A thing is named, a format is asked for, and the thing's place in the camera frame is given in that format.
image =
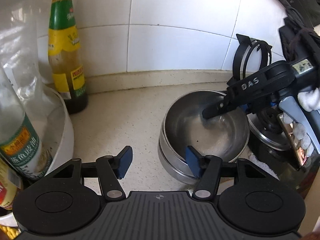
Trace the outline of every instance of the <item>speckled countertop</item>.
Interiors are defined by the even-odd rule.
[[[162,167],[157,143],[163,117],[172,102],[194,90],[224,90],[225,83],[205,83],[120,90],[89,96],[87,108],[71,116],[75,133],[74,157],[93,162],[133,148],[133,161],[120,181],[126,195],[132,190],[184,190],[188,185],[172,178]],[[97,179],[85,185],[100,193]]]

